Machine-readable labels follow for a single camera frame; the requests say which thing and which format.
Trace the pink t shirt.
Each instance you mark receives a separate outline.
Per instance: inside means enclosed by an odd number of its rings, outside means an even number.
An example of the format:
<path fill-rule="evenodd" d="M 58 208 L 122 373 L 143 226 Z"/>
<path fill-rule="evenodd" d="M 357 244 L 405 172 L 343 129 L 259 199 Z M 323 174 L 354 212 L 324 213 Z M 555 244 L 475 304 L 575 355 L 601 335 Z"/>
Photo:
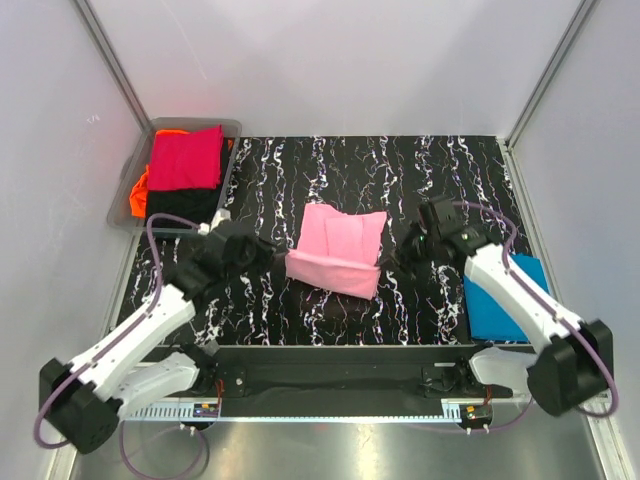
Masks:
<path fill-rule="evenodd" d="M 376 296 L 383 211 L 346 214 L 327 204 L 305 206 L 297 247 L 285 256 L 286 276 L 365 300 Z"/>

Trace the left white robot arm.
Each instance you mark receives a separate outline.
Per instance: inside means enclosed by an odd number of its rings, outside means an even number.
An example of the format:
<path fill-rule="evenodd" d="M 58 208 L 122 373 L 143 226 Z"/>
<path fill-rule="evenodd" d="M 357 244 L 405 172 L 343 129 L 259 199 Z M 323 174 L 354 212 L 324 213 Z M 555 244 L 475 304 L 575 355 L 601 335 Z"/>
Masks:
<path fill-rule="evenodd" d="M 82 454 L 95 451 L 130 414 L 176 392 L 196 396 L 215 386 L 211 355 L 195 347 L 139 369 L 138 363 L 170 333 L 203 313 L 233 280 L 270 270 L 283 248 L 260 238 L 248 226 L 223 220 L 167 273 L 157 274 L 150 301 L 96 345 L 63 363 L 53 358 L 39 373 L 39 410 L 33 438 L 42 448 L 41 427 L 59 434 L 59 447 Z"/>

